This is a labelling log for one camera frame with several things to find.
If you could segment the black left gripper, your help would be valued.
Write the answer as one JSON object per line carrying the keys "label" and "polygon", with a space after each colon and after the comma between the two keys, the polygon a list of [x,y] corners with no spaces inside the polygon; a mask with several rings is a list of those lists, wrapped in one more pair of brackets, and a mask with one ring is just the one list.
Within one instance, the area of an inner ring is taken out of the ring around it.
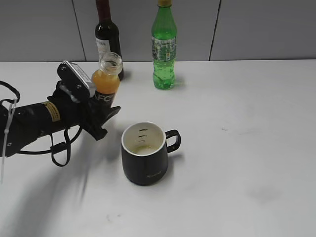
{"label": "black left gripper", "polygon": [[58,81],[53,94],[47,98],[60,114],[59,121],[46,127],[47,135],[79,125],[96,141],[103,139],[108,133],[103,125],[115,116],[121,107],[103,106],[104,94],[98,91],[95,91],[89,100],[76,103],[71,100],[65,89],[64,84]]}

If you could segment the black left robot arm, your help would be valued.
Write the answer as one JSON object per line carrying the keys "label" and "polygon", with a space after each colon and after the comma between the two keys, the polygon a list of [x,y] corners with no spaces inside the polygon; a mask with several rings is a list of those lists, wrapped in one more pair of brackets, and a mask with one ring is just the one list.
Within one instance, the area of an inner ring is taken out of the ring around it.
{"label": "black left robot arm", "polygon": [[82,130],[95,140],[101,140],[107,134],[103,125],[120,111],[119,106],[103,106],[93,98],[78,103],[73,101],[61,81],[47,101],[18,107],[18,90],[4,81],[1,85],[16,95],[14,99],[1,100],[2,103],[8,102],[9,108],[0,106],[0,155],[6,158],[14,154],[32,154],[31,151],[25,151],[24,147],[59,131],[64,132],[65,140],[53,144],[49,150],[37,151],[38,155],[70,152],[71,144]]}

